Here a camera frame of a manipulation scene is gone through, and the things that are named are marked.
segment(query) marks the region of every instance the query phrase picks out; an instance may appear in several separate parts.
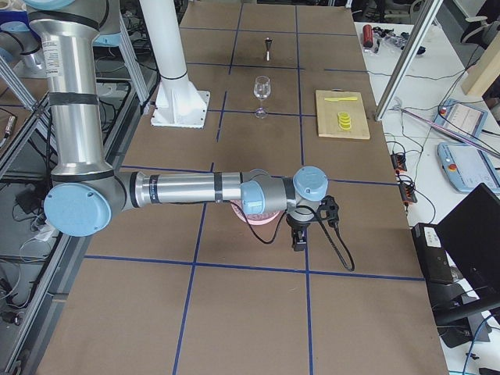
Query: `black monitor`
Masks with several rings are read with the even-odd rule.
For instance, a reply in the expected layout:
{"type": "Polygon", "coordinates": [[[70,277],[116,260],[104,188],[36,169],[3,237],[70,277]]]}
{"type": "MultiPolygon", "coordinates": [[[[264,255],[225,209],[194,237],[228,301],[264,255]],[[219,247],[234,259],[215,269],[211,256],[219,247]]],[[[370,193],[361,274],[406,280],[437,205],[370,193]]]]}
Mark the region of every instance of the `black monitor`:
{"type": "Polygon", "coordinates": [[[473,328],[482,320],[480,312],[487,310],[498,314],[500,323],[500,199],[485,184],[479,184],[435,230],[442,247],[480,297],[470,301],[463,290],[455,289],[459,294],[451,296],[452,304],[446,308],[440,304],[441,308],[434,310],[436,324],[459,327],[475,314],[476,321],[470,324],[473,328]]]}

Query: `white desk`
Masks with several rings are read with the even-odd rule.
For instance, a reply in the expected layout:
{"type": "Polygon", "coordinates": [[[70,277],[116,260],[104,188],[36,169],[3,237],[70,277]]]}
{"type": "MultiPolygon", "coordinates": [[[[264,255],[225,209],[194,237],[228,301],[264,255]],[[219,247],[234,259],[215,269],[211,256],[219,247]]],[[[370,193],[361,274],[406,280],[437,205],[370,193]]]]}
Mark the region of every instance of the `white desk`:
{"type": "MultiPolygon", "coordinates": [[[[358,34],[362,33],[364,25],[365,23],[355,24],[358,34]]],[[[385,29],[394,28],[397,34],[403,31],[411,32],[412,29],[411,25],[377,24],[376,26],[385,29]]],[[[437,78],[449,76],[464,69],[459,57],[456,55],[455,50],[441,28],[432,26],[425,38],[423,46],[426,47],[426,52],[414,59],[407,74],[437,78]]],[[[395,48],[391,48],[384,43],[381,44],[379,52],[376,55],[370,53],[364,54],[366,68],[370,72],[370,82],[377,104],[387,86],[389,77],[376,75],[375,73],[391,74],[398,58],[399,52],[396,51],[395,48]]],[[[459,74],[442,80],[405,77],[396,96],[402,100],[404,107],[428,109],[441,102],[458,76],[459,74]]],[[[455,90],[452,92],[451,98],[463,102],[481,100],[481,98],[467,96],[463,93],[461,82],[466,76],[467,73],[464,74],[459,84],[457,84],[455,90]]],[[[483,102],[474,105],[484,109],[487,108],[483,102]]],[[[433,120],[436,116],[437,109],[434,108],[428,111],[411,109],[411,111],[424,118],[433,120]]],[[[430,130],[425,123],[421,123],[409,116],[404,116],[402,119],[400,112],[388,112],[383,118],[383,125],[387,140],[401,143],[404,145],[406,151],[420,150],[420,147],[412,140],[424,145],[418,169],[416,165],[418,163],[419,154],[417,152],[410,152],[407,154],[407,174],[416,180],[417,190],[425,194],[434,203],[436,207],[436,216],[433,223],[438,223],[466,197],[466,195],[458,193],[454,187],[450,185],[437,156],[438,144],[443,141],[452,140],[439,134],[435,130],[430,130]],[[411,139],[403,137],[402,123],[404,125],[404,134],[411,139]]],[[[487,118],[484,129],[494,131],[495,133],[500,132],[500,128],[491,114],[487,118]]],[[[482,134],[480,138],[494,148],[500,149],[500,137],[482,134]]],[[[392,150],[393,144],[388,144],[387,146],[389,150],[392,150]]],[[[400,146],[396,145],[395,151],[400,152],[400,146]]],[[[500,165],[500,160],[491,158],[491,161],[494,166],[500,165]]],[[[429,222],[433,216],[433,209],[429,202],[419,195],[417,195],[417,199],[419,199],[418,203],[409,207],[408,223],[410,226],[418,222],[429,222]]],[[[463,287],[468,290],[465,281],[463,281],[463,287]]],[[[495,327],[498,326],[493,320],[489,320],[488,322],[490,325],[495,327]]],[[[467,366],[468,373],[478,374],[478,369],[480,367],[500,370],[500,331],[494,330],[490,334],[490,339],[491,343],[478,342],[474,345],[473,353],[480,356],[480,359],[476,361],[472,359],[469,360],[467,366]]],[[[463,363],[466,358],[465,353],[468,352],[469,346],[470,343],[467,343],[457,348],[450,349],[442,344],[450,370],[462,371],[463,363]]]]}

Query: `monitor stand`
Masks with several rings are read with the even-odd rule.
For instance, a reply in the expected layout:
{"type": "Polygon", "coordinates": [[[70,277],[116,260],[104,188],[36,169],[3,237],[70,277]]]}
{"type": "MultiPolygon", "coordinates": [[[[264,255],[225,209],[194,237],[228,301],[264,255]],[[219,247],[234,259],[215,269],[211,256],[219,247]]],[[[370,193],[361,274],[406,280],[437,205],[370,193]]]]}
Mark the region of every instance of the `monitor stand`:
{"type": "MultiPolygon", "coordinates": [[[[430,305],[433,307],[434,316],[437,313],[446,312],[477,300],[477,298],[465,295],[460,284],[443,285],[427,282],[427,292],[429,294],[430,305]]],[[[439,323],[438,326],[449,327],[439,327],[437,331],[446,346],[454,348],[455,346],[472,341],[483,319],[480,311],[473,312],[462,319],[439,323]]],[[[491,328],[486,324],[485,329],[480,332],[476,341],[489,342],[489,332],[491,332],[491,328]]]]}

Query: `blue joint cap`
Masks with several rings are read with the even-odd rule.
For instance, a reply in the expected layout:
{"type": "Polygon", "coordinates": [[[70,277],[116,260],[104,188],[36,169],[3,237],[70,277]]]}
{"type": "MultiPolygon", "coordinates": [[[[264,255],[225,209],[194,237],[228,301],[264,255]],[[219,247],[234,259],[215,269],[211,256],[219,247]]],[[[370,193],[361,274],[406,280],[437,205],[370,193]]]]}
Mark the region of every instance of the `blue joint cap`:
{"type": "Polygon", "coordinates": [[[315,166],[303,166],[294,175],[294,187],[298,194],[311,202],[319,202],[327,194],[327,175],[315,166]]]}
{"type": "Polygon", "coordinates": [[[2,31],[8,31],[9,33],[25,33],[30,31],[30,28],[21,21],[5,22],[0,25],[0,29],[2,29],[2,31]]]}
{"type": "Polygon", "coordinates": [[[264,191],[257,181],[248,181],[240,185],[241,207],[245,215],[258,215],[264,213],[266,198],[264,191]]]}
{"type": "Polygon", "coordinates": [[[84,184],[60,184],[47,194],[44,203],[48,221],[65,234],[85,237],[106,227],[112,212],[108,201],[84,184]]]}
{"type": "Polygon", "coordinates": [[[2,47],[0,47],[0,56],[8,63],[14,60],[14,56],[12,56],[9,51],[6,51],[2,47]]]}
{"type": "Polygon", "coordinates": [[[26,5],[40,10],[58,10],[71,5],[75,0],[24,0],[26,5]]]}
{"type": "Polygon", "coordinates": [[[121,43],[121,34],[99,35],[94,41],[94,47],[118,47],[121,43]]]}

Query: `wooden cutting board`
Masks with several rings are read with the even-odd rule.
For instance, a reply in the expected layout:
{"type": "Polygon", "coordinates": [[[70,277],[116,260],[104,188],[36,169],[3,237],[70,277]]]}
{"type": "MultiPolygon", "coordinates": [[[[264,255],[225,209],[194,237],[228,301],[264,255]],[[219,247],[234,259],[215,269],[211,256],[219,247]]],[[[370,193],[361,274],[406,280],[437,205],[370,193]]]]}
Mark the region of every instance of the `wooden cutting board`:
{"type": "Polygon", "coordinates": [[[363,99],[358,92],[316,90],[316,115],[320,137],[370,139],[363,99]],[[358,98],[356,101],[328,102],[325,98],[358,98]],[[351,129],[343,130],[338,125],[337,114],[347,112],[351,117],[351,129]]]}

